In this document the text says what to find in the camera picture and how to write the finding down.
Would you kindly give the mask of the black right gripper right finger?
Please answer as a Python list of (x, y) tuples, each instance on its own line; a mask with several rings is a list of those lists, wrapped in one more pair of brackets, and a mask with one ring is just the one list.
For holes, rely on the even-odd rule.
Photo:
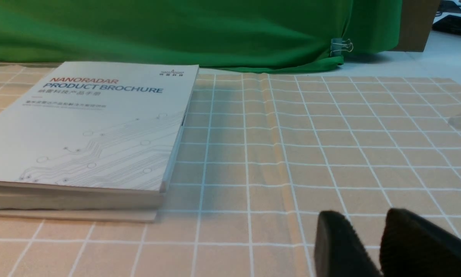
[(385, 277), (461, 277), (461, 239), (408, 209), (392, 208), (379, 261)]

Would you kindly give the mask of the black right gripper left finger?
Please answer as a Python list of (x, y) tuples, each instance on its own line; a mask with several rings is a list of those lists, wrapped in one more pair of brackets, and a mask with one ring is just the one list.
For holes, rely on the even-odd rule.
[(318, 215), (314, 249), (317, 277), (381, 277), (350, 221), (339, 212)]

